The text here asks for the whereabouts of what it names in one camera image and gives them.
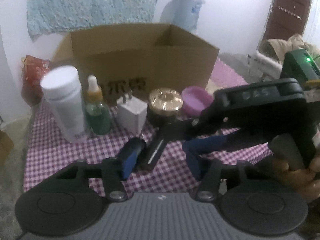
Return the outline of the person's right hand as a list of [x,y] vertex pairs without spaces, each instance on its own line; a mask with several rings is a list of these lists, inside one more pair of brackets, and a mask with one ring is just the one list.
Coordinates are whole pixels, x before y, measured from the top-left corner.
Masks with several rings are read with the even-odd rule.
[[296,190],[308,203],[319,198],[319,151],[306,169],[291,171],[285,160],[273,158],[273,175],[284,185]]

